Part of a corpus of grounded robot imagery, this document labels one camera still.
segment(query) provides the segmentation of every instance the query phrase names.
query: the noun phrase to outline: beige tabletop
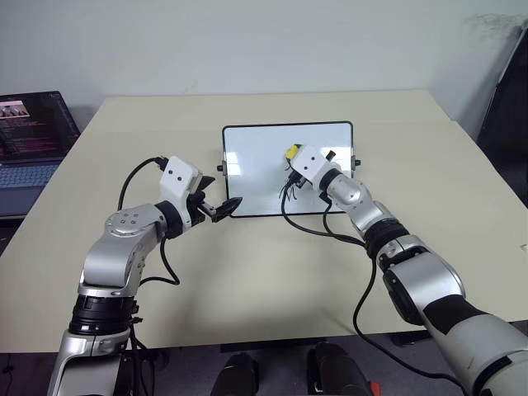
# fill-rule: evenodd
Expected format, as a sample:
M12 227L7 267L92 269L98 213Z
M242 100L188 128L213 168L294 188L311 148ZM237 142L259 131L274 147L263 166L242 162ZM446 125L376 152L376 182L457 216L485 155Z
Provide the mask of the beige tabletop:
M130 170L177 155L217 177L225 125L350 120L356 176L460 274L469 300L506 320L528 318L528 212L469 136L425 91L107 99L0 257L0 351L57 351L84 257L101 236ZM161 174L145 168L125 206L158 201ZM344 214L329 218L353 233ZM301 224L320 227L319 216ZM370 274L359 248L291 228L280 217L206 223L167 243L178 287L137 294L149 347L351 334ZM144 276L164 276L158 251ZM360 316L364 332L416 330L380 279Z

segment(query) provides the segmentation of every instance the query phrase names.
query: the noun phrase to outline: laptop screen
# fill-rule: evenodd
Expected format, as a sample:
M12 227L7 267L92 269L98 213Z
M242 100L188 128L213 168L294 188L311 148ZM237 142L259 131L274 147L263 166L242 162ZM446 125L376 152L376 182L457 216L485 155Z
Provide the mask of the laptop screen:
M0 163L62 158L79 135L59 92L0 96Z

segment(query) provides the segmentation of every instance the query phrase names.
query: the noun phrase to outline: red object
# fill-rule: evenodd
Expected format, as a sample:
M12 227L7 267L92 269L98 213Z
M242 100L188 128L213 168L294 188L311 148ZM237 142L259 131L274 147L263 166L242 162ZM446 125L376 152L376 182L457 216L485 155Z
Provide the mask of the red object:
M369 382L369 384L370 384L370 390L372 390L372 394L374 396L381 396L380 384L377 384L376 382Z

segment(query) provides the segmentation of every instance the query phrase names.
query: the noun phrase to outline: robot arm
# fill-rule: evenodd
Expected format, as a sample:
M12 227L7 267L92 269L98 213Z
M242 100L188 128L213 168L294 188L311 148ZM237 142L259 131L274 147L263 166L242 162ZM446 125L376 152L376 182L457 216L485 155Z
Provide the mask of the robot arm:
M456 271L372 200L362 182L310 146L292 146L286 159L290 180L307 180L348 214L394 307L406 322L426 327L468 394L527 394L528 337L472 306Z
M146 257L160 241L178 237L205 215L220 221L242 200L233 198L214 208L203 192L213 177L177 157L162 158L161 163L161 202L114 213L88 252L48 396L114 393L132 315L139 309L134 296Z

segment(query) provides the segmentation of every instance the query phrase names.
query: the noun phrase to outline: black shoe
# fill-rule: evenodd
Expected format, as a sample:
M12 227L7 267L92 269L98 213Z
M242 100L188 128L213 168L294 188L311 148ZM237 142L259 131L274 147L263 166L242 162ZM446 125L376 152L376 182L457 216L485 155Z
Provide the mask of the black shoe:
M258 364L245 353L231 356L214 382L211 396L254 396Z
M309 394L374 396L360 368L338 345L320 342L308 353Z

